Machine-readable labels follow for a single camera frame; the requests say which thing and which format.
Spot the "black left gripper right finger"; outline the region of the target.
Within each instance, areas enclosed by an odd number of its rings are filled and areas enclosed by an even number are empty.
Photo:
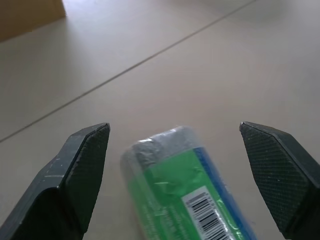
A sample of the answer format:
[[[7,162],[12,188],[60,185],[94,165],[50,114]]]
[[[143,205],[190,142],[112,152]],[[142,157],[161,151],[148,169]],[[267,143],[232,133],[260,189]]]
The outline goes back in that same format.
[[[289,133],[239,126],[254,181],[286,240],[320,238],[320,165]]]

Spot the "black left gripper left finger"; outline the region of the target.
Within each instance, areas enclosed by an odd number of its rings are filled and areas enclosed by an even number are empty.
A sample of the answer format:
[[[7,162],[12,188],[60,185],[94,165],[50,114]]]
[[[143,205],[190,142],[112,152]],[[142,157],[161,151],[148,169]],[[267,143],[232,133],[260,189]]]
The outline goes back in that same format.
[[[100,191],[109,123],[68,137],[0,227],[2,240],[81,240]]]

